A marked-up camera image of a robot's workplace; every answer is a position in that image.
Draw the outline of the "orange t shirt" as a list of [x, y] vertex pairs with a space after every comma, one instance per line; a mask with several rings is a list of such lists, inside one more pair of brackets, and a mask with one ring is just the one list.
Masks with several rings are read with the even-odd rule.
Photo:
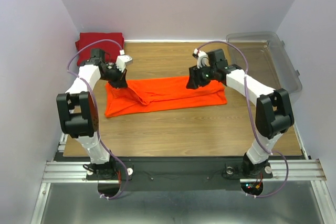
[[225, 87], [216, 81], [187, 89], [187, 76], [128, 80], [126, 88], [106, 84], [105, 117], [149, 113], [202, 106], [226, 105]]

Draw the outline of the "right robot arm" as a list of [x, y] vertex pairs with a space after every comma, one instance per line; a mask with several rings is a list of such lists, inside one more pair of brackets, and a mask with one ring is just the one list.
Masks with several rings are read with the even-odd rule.
[[221, 49], [209, 52], [195, 49], [193, 57], [197, 64], [189, 68], [188, 89], [218, 81], [242, 94], [248, 107], [255, 106], [254, 113], [248, 110], [255, 139], [241, 165], [244, 176], [255, 176], [273, 154], [276, 142], [295, 122], [289, 93], [283, 88], [276, 90], [262, 84], [236, 64], [229, 65]]

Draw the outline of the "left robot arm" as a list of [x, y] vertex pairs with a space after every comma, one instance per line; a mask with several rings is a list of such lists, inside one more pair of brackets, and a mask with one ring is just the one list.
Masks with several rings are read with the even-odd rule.
[[81, 62], [71, 87], [56, 97], [60, 126], [86, 150], [90, 164], [84, 165], [89, 179], [111, 180], [117, 172], [116, 159], [107, 151], [99, 133], [99, 113], [93, 89], [99, 80], [114, 88], [126, 88], [127, 65], [132, 58], [120, 50], [115, 62], [105, 61], [106, 52], [91, 50], [88, 60]]

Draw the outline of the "folded red t shirt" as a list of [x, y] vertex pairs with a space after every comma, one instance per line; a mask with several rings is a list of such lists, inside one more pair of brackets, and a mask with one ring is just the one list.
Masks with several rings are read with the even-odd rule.
[[123, 33], [80, 33], [79, 40], [75, 42], [75, 45], [79, 51], [95, 41], [104, 39], [114, 40], [117, 44], [110, 41], [102, 41], [95, 45], [91, 45], [79, 54], [77, 66], [90, 58], [91, 50], [94, 48], [99, 48], [106, 52], [106, 62], [115, 62], [120, 53], [120, 50], [124, 48]]

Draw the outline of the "clear plastic bin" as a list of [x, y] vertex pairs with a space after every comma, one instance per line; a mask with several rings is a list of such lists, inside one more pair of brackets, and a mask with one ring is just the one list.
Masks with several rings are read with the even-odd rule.
[[248, 74], [274, 89], [288, 91], [292, 104], [300, 97], [302, 83], [278, 35], [270, 32], [229, 34], [226, 41], [236, 46], [246, 57]]

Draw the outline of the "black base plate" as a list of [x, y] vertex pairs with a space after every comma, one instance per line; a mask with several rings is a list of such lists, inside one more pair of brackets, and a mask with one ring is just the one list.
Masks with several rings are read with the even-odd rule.
[[86, 179], [98, 189], [126, 191], [261, 190], [260, 180], [273, 177], [268, 161], [249, 164], [245, 157], [129, 157], [102, 165], [85, 164]]

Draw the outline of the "aluminium rail frame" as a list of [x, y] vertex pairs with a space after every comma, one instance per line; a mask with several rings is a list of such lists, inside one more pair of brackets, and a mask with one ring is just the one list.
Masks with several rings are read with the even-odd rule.
[[[100, 118], [103, 141], [129, 157], [241, 157], [250, 147], [244, 98], [225, 90], [228, 104]], [[335, 223], [335, 205], [322, 164], [310, 159], [296, 127], [276, 148], [274, 176], [264, 180], [266, 198], [241, 190], [126, 191], [99, 197], [88, 181], [84, 151], [62, 135], [58, 153], [45, 165], [32, 223]]]

